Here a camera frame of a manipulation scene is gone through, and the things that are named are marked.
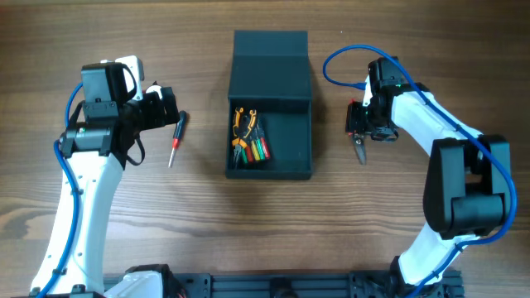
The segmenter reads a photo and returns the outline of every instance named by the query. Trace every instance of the black box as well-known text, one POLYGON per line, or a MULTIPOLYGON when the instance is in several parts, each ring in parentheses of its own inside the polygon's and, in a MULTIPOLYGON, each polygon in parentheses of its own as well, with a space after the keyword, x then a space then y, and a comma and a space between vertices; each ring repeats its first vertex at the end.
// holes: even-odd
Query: black box
POLYGON ((226 177, 311 178, 311 77, 306 31, 236 31, 229 88, 226 177), (236 107, 257 109, 271 159, 234 168, 236 107))

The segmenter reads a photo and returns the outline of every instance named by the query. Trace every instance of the wooden table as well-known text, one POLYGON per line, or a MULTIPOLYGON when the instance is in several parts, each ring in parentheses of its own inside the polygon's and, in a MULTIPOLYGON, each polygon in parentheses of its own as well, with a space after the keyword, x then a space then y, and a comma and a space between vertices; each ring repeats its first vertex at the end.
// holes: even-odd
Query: wooden table
MULTIPOLYGON (((173 87, 190 122, 173 169, 174 127, 142 134, 147 157, 127 167, 114 197, 104 272, 148 263, 212 273, 388 268, 425 221, 428 157, 403 132, 394 144, 367 142, 369 163, 357 162, 344 121, 362 93, 320 72, 329 54, 354 43, 399 56, 456 117, 510 141, 518 217, 505 238, 466 250, 454 267, 468 297, 530 296, 528 2, 37 2, 0 7, 0 296, 26 295, 44 257, 60 194, 52 142, 81 66, 131 54, 143 60, 147 84, 173 87), (236 29, 309 31, 311 180, 224 177, 236 29)), ((330 75, 362 80, 376 58, 339 56, 330 75)))

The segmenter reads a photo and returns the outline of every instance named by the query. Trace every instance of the box lid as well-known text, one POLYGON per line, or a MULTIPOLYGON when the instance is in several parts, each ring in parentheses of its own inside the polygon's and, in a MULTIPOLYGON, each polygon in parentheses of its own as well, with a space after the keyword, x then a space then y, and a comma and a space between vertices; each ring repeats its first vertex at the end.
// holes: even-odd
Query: box lid
POLYGON ((236 31, 229 99, 311 100, 306 31, 236 31))

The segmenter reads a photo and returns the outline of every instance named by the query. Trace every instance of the red screwdriver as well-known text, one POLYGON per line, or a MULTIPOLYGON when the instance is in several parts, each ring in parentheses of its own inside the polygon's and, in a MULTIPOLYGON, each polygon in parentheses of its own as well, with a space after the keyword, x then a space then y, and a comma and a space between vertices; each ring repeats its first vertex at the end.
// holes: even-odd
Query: red screwdriver
POLYGON ((188 119, 188 114, 186 111, 181 111, 179 113, 181 120, 175 126, 175 132, 173 132, 173 149, 171 149, 171 156, 169 158, 168 168, 173 166, 173 161, 175 160, 176 149, 181 144, 182 136, 184 135, 184 128, 186 128, 186 120, 188 119))

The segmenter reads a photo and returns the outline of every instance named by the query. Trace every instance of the wooden surface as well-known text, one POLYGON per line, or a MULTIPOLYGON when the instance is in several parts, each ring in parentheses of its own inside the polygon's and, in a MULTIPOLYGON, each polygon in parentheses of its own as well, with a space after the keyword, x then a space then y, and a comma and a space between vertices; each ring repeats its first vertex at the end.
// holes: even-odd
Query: wooden surface
MULTIPOLYGON (((170 170, 174 127, 142 134, 146 160, 127 167, 114 197, 106 273, 159 262, 174 272, 387 268, 425 221, 428 157, 402 132, 394 144, 367 142, 369 163, 357 162, 344 120, 349 99, 362 94, 320 72, 329 54, 354 43, 399 56, 456 117, 510 141, 518 217, 508 236, 466 250, 455 267, 468 297, 530 296, 528 1, 78 4, 0 7, 0 296, 25 295, 44 256, 60 194, 52 142, 81 66, 131 54, 147 82, 173 87, 190 122, 170 170), (224 178, 235 29, 309 31, 309 181, 224 178)), ((362 80, 375 58, 342 55, 330 75, 362 80)))

